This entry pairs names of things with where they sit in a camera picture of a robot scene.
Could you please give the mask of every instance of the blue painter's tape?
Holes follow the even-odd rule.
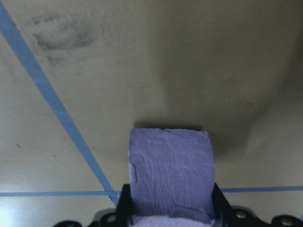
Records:
[[[46,78],[38,62],[34,58],[29,47],[27,46],[23,37],[15,27],[13,21],[11,20],[10,16],[8,15],[1,2],[0,30],[5,39],[7,40],[8,44],[11,46],[12,50],[15,52],[16,56],[19,58],[20,62],[23,64],[24,68],[27,70],[28,74],[36,84],[37,88],[40,90],[41,94],[43,95],[53,112],[56,114],[62,126],[67,131],[80,153],[83,155],[91,170],[94,172],[97,179],[102,184],[105,191],[112,192],[113,188],[108,182],[102,169],[98,165],[86,142],[78,131],[76,125],[67,113],[62,102],[54,91],[52,85]],[[118,204],[118,198],[116,195],[110,194],[109,197],[115,205]]]
[[[222,188],[223,193],[235,192],[290,192],[303,191],[303,186],[285,186],[285,187],[255,187],[255,188]]]
[[[0,192],[0,197],[35,197],[35,196],[117,196],[119,191],[113,192]]]

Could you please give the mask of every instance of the foam block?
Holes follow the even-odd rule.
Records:
[[[132,129],[129,169],[133,214],[214,219],[214,157],[209,134]]]

